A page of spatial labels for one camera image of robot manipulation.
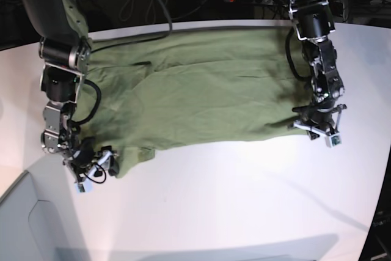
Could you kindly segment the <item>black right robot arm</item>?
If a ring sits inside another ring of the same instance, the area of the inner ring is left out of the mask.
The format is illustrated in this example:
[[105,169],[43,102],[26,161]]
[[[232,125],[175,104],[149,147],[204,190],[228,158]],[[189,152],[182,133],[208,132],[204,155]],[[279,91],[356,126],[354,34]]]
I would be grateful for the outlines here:
[[41,36],[38,55],[44,66],[40,89],[48,102],[43,110],[44,151],[60,154],[74,177],[79,193],[117,175],[115,151],[94,149],[95,138],[81,138],[81,127],[91,121],[101,102],[101,90],[86,78],[91,42],[84,15],[76,0],[22,0],[34,29]]

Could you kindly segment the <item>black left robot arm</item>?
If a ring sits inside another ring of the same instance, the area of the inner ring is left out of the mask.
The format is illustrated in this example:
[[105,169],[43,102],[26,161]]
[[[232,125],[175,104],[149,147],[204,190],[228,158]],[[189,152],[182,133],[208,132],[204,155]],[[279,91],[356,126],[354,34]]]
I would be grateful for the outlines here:
[[337,51],[329,39],[335,31],[329,0],[287,1],[293,28],[286,37],[286,53],[290,53],[290,39],[296,35],[310,69],[310,76],[297,78],[312,91],[308,105],[293,108],[299,117],[289,127],[306,131],[311,140],[324,138],[333,148],[342,143],[338,127],[346,105],[337,102],[345,87],[337,69]]

